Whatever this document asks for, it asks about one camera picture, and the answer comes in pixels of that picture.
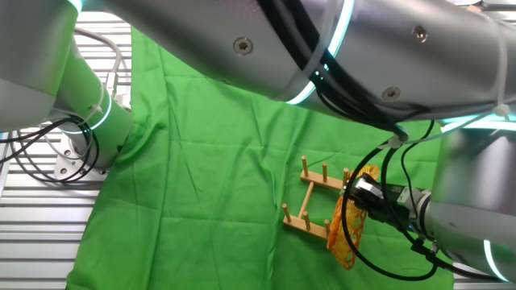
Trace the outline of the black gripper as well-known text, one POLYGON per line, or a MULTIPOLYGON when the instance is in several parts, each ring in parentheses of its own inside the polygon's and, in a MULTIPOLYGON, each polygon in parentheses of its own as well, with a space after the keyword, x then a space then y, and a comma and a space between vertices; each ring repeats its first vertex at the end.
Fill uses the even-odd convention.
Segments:
POLYGON ((381 184, 369 174, 355 180, 348 180, 341 188, 341 193, 350 193, 350 200, 358 209, 368 213, 368 216, 377 221, 396 226, 389 205, 397 215, 403 227, 410 232, 416 232, 416 206, 422 199, 422 190, 397 184, 386 185, 386 197, 381 191, 381 184))

